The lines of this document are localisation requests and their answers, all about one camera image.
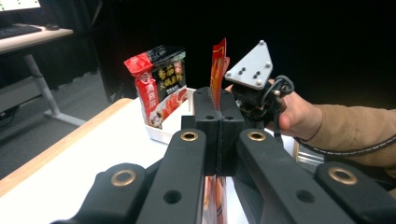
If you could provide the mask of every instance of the table top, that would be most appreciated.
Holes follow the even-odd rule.
[[[18,35],[10,38],[0,39],[0,54],[8,53],[13,50],[31,47],[41,44],[54,38],[73,34],[72,30],[59,29],[55,31],[46,30],[45,27],[37,26],[42,31],[29,35]]]
[[[285,143],[292,147],[292,142]],[[149,138],[140,101],[118,100],[0,180],[0,223],[69,219],[98,173],[124,162],[148,168],[163,157],[166,148],[165,143]],[[247,223],[233,183],[228,183],[229,223]]]

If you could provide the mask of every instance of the red and black food package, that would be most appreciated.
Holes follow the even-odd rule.
[[[159,46],[126,60],[135,77],[145,123],[161,128],[163,121],[187,99],[182,47]]]

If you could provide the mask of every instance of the monitor screen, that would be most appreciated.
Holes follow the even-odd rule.
[[[0,12],[35,7],[40,7],[40,3],[37,0],[0,0]]]

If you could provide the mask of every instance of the desk foot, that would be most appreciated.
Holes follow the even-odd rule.
[[[45,115],[52,117],[53,119],[58,119],[60,121],[69,123],[69,124],[73,124],[76,126],[81,126],[83,125],[86,121],[82,120],[82,119],[76,119],[74,117],[68,116],[66,114],[60,113],[58,115],[54,115],[52,114],[52,112],[50,110],[47,110],[46,112],[44,112]]]

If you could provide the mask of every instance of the wooden table edge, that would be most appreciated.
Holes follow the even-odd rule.
[[[128,98],[118,100],[53,146],[47,148],[23,166],[1,179],[0,198],[131,102],[132,99]]]

